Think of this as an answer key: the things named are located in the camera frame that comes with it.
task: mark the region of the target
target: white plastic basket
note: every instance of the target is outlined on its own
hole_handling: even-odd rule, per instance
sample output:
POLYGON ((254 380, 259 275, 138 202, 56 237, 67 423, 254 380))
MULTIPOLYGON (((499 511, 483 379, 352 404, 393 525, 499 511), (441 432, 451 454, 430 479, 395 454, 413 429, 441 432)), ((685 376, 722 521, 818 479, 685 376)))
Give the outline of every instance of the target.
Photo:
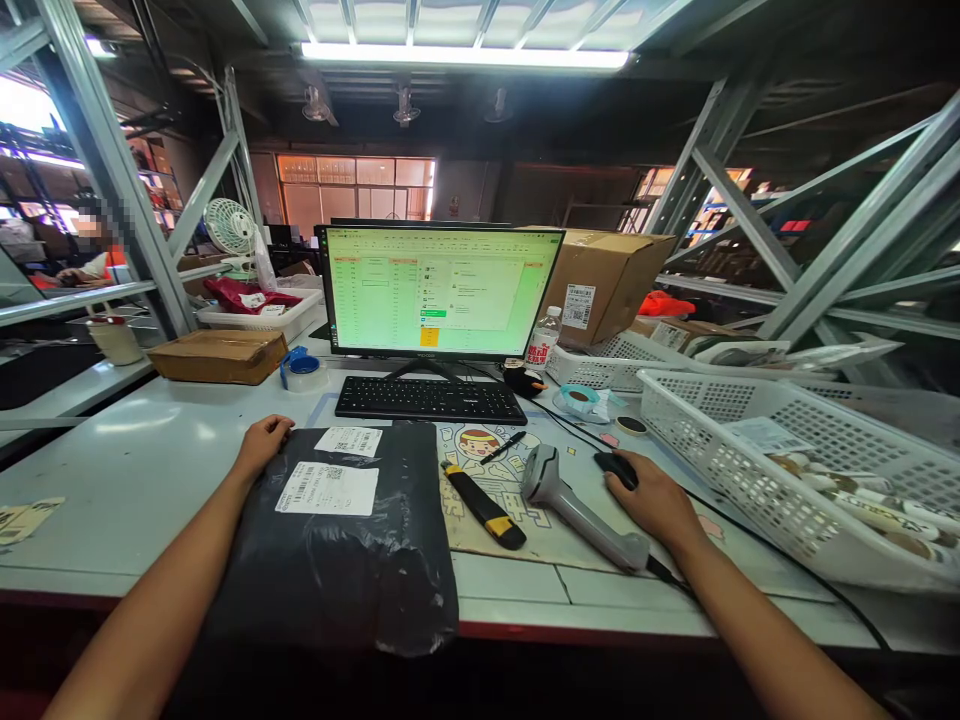
POLYGON ((960 511, 960 457, 791 383, 654 370, 639 377, 648 425, 811 570, 854 585, 960 595, 956 570, 885 540, 722 423, 769 417, 815 445, 828 466, 877 473, 898 496, 953 511, 960 511))
POLYGON ((791 380, 847 410, 891 425, 951 452, 960 451, 960 398, 928 390, 791 380))
POLYGON ((643 392, 643 383, 636 377, 637 370, 686 370, 707 375, 728 375, 764 380, 827 381, 835 373, 796 372, 794 370, 764 370, 707 365, 655 343, 639 333, 625 330, 606 342, 587 350, 589 355, 578 355, 557 346, 547 360, 547 373, 560 384, 579 383, 587 387, 609 388, 624 392, 643 392))
POLYGON ((283 333, 287 344, 290 344, 316 318, 317 303, 323 299, 323 291, 284 288, 283 292, 286 295, 303 298, 303 301, 292 310, 277 317, 228 313, 214 306, 197 310, 197 320, 214 330, 278 330, 283 333))

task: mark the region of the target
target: computer monitor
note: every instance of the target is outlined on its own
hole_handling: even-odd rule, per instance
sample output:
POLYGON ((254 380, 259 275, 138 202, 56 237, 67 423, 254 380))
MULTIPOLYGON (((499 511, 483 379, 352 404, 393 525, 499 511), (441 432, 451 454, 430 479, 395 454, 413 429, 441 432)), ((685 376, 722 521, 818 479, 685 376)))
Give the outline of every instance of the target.
POLYGON ((326 228, 334 353, 523 357, 562 230, 326 228))
MULTIPOLYGON (((510 223, 461 222, 460 220, 400 220, 395 218, 330 218, 330 224, 343 227, 450 227, 450 228, 512 228, 510 223)), ((320 228, 315 225, 313 234, 320 237, 320 228)))

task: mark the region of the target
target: water bottle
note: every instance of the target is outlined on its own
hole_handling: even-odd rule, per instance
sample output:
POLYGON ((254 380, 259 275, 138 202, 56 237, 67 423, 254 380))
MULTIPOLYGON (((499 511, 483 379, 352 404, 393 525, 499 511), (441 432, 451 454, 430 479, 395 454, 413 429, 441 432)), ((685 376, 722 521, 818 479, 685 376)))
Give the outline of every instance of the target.
POLYGON ((547 366, 550 351, 560 337, 560 312, 560 308, 551 305, 547 308, 547 314, 540 318, 533 328, 533 336, 527 348, 527 361, 524 363, 529 369, 543 370, 547 366))

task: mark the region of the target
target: keyboard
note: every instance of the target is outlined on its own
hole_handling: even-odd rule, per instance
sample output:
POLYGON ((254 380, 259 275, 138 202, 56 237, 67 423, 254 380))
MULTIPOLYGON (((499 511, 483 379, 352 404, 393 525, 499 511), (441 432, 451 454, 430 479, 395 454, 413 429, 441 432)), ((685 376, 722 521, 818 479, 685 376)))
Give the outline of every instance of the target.
POLYGON ((387 380, 358 375, 348 375, 344 379, 336 415, 527 424, 527 416, 520 409, 516 395, 501 383, 387 380))

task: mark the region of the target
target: pen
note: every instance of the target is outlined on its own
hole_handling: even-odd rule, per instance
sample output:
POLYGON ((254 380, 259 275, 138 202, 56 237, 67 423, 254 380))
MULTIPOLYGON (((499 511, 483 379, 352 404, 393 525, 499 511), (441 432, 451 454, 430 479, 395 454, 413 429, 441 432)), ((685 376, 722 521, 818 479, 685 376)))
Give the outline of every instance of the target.
POLYGON ((490 496, 459 465, 444 460, 440 463, 440 467, 443 468, 443 474, 447 476, 450 484, 460 493, 467 509, 480 521, 493 539, 507 550, 519 550, 527 541, 527 536, 510 519, 507 511, 491 500, 490 496))
POLYGON ((507 442, 505 442, 505 443, 503 444, 503 447, 498 447, 498 448, 497 448, 496 450, 494 450, 491 454, 487 455, 483 460, 480 461, 480 464, 481 464, 481 465, 486 465, 488 462, 490 462, 491 460, 493 460, 493 459, 494 459, 495 457, 497 457, 498 455, 503 455, 507 450, 509 450, 509 449, 512 448, 514 445, 516 445, 518 442, 520 442, 521 440, 523 440, 523 438, 526 436, 526 434, 527 434, 527 433, 526 433, 525 430, 521 430, 521 431, 518 432, 516 435, 514 435, 513 437, 511 437, 509 440, 507 440, 507 442))

